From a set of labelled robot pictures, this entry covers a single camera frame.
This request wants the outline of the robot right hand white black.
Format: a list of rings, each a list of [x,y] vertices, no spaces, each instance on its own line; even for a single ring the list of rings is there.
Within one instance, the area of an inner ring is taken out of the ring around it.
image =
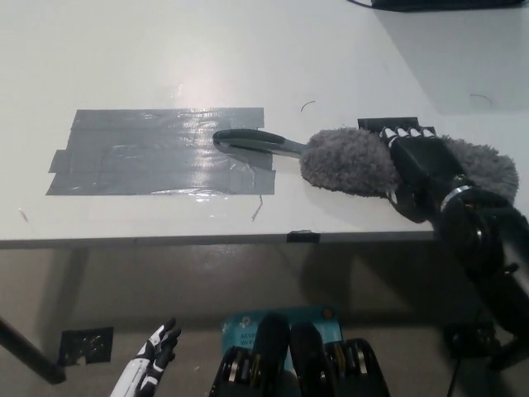
[[[445,141],[430,128],[385,127],[380,140],[388,147],[400,182],[387,193],[405,218],[430,221],[456,194],[475,186]]]

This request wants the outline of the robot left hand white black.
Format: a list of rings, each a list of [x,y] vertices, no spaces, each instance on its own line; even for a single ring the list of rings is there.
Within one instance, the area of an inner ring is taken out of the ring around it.
[[[175,318],[160,325],[127,363],[110,397],[154,396],[168,364],[175,358],[180,334]]]

